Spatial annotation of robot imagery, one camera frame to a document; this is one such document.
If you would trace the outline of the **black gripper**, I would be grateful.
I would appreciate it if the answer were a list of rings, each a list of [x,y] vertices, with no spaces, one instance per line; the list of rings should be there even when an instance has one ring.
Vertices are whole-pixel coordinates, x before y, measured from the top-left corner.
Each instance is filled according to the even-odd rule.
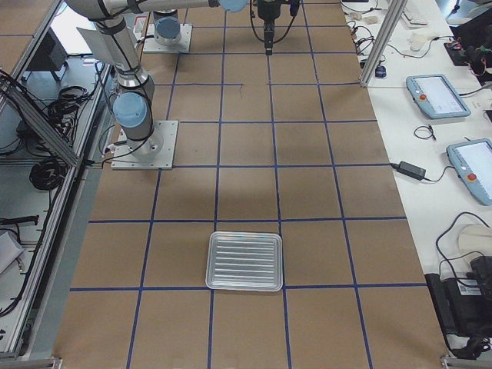
[[[259,18],[264,21],[264,50],[266,55],[273,54],[275,25],[274,21],[281,15],[280,0],[257,0],[257,10]]]

